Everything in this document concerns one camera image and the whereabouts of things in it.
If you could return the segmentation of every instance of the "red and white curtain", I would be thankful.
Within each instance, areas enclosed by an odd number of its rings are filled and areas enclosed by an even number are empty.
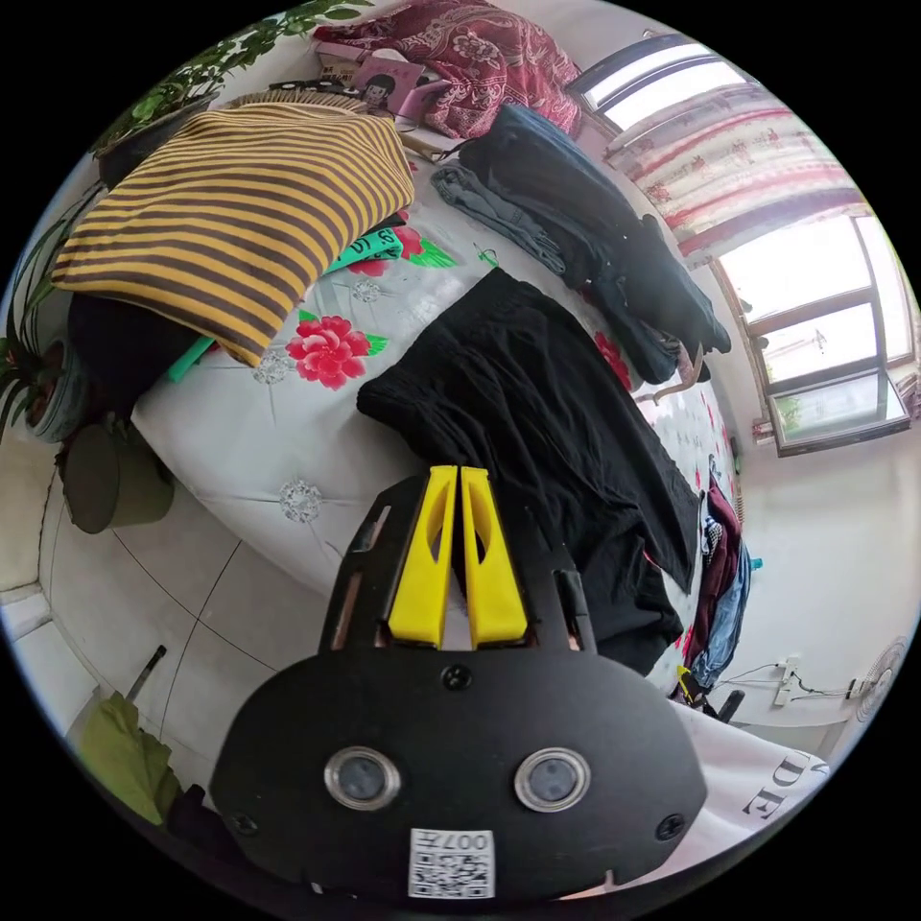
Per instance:
[[[751,83],[656,112],[604,158],[646,194],[691,269],[783,226],[872,213],[828,148]]]

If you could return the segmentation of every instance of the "window frame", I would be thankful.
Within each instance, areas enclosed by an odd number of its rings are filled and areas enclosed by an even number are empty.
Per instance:
[[[769,317],[749,322],[742,309],[742,304],[736,295],[732,276],[720,260],[716,260],[713,266],[714,274],[723,292],[729,296],[733,312],[739,319],[740,331],[749,345],[748,352],[755,365],[753,370],[755,371],[756,382],[764,408],[771,422],[774,441],[777,447],[777,456],[779,458],[794,457],[800,454],[825,451],[847,444],[869,441],[874,438],[905,431],[911,425],[910,418],[905,409],[905,402],[898,388],[892,381],[889,372],[895,367],[912,364],[917,361],[916,337],[913,335],[909,337],[910,351],[908,353],[895,356],[892,359],[886,356],[886,324],[883,316],[879,287],[877,285],[876,271],[873,267],[873,261],[870,258],[866,241],[863,238],[857,221],[858,218],[856,217],[850,218],[854,233],[861,247],[863,260],[870,281],[869,285],[862,288],[856,288],[851,291],[823,297],[820,300],[800,304],[797,307],[791,307],[788,310],[781,311]],[[901,263],[894,253],[893,258],[895,260],[899,281],[902,284],[903,304],[905,304],[906,309],[910,311],[909,291],[906,288],[908,282],[905,278]],[[870,305],[873,314],[873,325],[876,333],[876,351],[874,355],[844,365],[832,366],[830,368],[800,374],[782,381],[771,381],[769,379],[764,349],[758,344],[758,341],[762,337],[766,337],[770,333],[777,332],[781,329],[795,326],[797,323],[827,317],[830,314],[848,310],[852,307],[859,307],[864,304]],[[908,320],[909,323],[911,323],[910,313]],[[884,405],[884,395],[887,396],[888,388],[891,387],[902,407],[903,415],[901,417],[890,420],[880,419],[852,432],[844,432],[840,435],[825,438],[812,440],[804,439],[801,441],[787,441],[785,439],[782,421],[779,417],[776,405],[776,401],[779,398],[796,395],[797,393],[808,390],[816,390],[832,384],[845,383],[849,380],[855,380],[866,376],[870,372],[875,372],[877,375],[880,394],[878,406],[882,407]]]
[[[746,83],[757,83],[754,78],[745,73],[741,67],[733,64],[732,61],[726,60],[726,58],[718,55],[714,51],[706,51],[694,55],[691,58],[671,61],[670,63],[655,67],[647,73],[636,77],[626,85],[621,86],[619,89],[608,93],[607,96],[601,99],[597,104],[593,103],[589,98],[588,94],[595,89],[599,83],[607,80],[608,77],[612,77],[619,70],[623,70],[630,64],[634,64],[643,58],[648,58],[650,55],[657,54],[660,51],[678,48],[681,45],[699,44],[700,42],[680,33],[654,35],[651,38],[644,38],[641,41],[634,42],[632,45],[627,45],[626,48],[622,48],[620,51],[614,52],[613,55],[609,55],[607,58],[600,60],[597,64],[592,65],[588,70],[569,83],[566,90],[570,95],[576,97],[583,111],[587,112],[597,122],[604,125],[614,136],[617,136],[618,134],[624,133],[626,129],[608,118],[605,113],[639,90],[653,83],[658,83],[658,81],[662,80],[664,77],[669,77],[671,74],[680,73],[683,70],[688,70],[691,67],[698,67],[701,64],[720,63],[726,64],[732,68],[732,70],[739,74]]]

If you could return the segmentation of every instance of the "screw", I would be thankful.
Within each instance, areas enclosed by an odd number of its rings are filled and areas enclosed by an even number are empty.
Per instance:
[[[655,836],[660,841],[671,841],[684,831],[684,825],[684,816],[681,813],[672,813],[659,822],[659,827],[655,830]]]
[[[473,674],[465,665],[450,665],[441,673],[441,683],[449,691],[465,691],[473,683]]]
[[[239,835],[250,838],[259,831],[259,826],[246,813],[237,813],[230,819],[230,824]]]

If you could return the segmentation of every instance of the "window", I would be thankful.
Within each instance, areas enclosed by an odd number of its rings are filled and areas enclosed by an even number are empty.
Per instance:
[[[569,85],[617,131],[720,86],[752,82],[738,68],[684,35],[657,35],[629,45]]]
[[[895,250],[874,217],[785,227],[724,255],[781,457],[901,431],[889,368],[914,360]]]

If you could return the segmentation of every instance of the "bed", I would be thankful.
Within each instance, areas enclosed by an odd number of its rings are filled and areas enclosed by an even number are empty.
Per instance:
[[[358,388],[395,363],[494,265],[570,310],[612,367],[631,373],[600,315],[515,244],[444,204],[429,182],[433,169],[413,162],[416,198],[399,230],[402,258],[325,275],[288,317],[259,367],[208,353],[178,383],[158,383],[132,417],[217,518],[323,594],[331,591],[342,554],[377,493],[420,469],[394,432],[357,412]],[[643,385],[636,395],[650,390]],[[734,488],[727,434],[709,384],[641,407],[689,483],[706,488],[713,455],[727,488]],[[698,552],[687,596],[666,580],[686,629],[695,615],[699,570]],[[461,612],[455,585],[446,644],[463,645]],[[682,645],[683,638],[649,676],[667,692]]]

